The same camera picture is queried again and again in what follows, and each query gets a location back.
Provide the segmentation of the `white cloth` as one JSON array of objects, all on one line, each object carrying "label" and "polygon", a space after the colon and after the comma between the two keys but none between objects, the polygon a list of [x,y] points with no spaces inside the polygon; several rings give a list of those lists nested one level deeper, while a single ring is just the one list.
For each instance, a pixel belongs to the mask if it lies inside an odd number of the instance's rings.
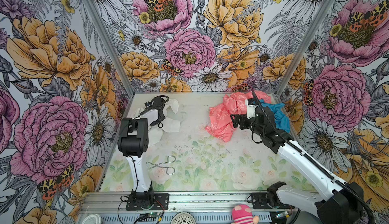
[{"label": "white cloth", "polygon": [[138,108],[132,116],[137,116],[141,114],[143,111],[146,111],[143,113],[140,117],[141,118],[147,118],[148,120],[148,134],[149,134],[149,146],[154,146],[158,142],[161,141],[161,138],[163,136],[163,133],[178,133],[180,130],[180,121],[179,120],[174,120],[169,117],[167,117],[167,109],[170,108],[173,113],[177,113],[179,109],[179,103],[178,100],[173,99],[169,100],[164,109],[163,113],[166,117],[166,119],[162,122],[163,127],[158,127],[158,125],[155,126],[150,126],[152,122],[157,120],[158,118],[158,111],[156,109],[150,109],[147,110],[146,108]]}]

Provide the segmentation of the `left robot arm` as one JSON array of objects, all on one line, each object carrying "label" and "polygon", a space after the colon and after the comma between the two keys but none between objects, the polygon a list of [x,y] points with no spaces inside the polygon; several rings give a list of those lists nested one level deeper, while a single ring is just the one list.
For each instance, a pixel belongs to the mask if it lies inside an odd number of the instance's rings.
[{"label": "left robot arm", "polygon": [[134,180],[129,200],[134,204],[152,204],[154,190],[142,155],[149,148],[149,128],[162,127],[166,119],[163,109],[169,97],[159,95],[145,103],[134,117],[123,118],[120,124],[118,150],[126,157]]}]

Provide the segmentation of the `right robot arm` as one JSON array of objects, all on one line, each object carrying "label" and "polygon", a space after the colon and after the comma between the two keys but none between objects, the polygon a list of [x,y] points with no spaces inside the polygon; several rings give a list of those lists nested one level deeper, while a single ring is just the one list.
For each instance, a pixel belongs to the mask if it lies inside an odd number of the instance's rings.
[{"label": "right robot arm", "polygon": [[364,216],[368,223],[375,223],[373,211],[363,199],[363,189],[324,168],[290,134],[277,129],[271,111],[256,112],[252,117],[231,115],[231,121],[234,128],[249,129],[252,135],[260,136],[262,144],[289,162],[317,191],[301,191],[279,181],[267,189],[268,207],[294,206],[316,216],[323,224],[355,224]]}]

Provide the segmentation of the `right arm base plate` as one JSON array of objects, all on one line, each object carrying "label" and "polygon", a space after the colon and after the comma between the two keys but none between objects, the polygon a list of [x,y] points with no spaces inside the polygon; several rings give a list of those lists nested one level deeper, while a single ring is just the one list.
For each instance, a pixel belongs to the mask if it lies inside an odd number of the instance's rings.
[{"label": "right arm base plate", "polygon": [[267,196],[267,192],[255,192],[251,193],[246,201],[252,204],[253,209],[293,209],[290,205],[285,205],[275,200],[274,203],[270,202],[270,199]]}]

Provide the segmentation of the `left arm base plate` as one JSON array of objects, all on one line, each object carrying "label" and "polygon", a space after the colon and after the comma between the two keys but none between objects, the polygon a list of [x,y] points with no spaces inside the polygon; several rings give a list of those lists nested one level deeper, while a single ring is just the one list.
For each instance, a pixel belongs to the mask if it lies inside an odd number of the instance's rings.
[{"label": "left arm base plate", "polygon": [[127,211],[167,210],[169,194],[131,193],[126,203]]}]

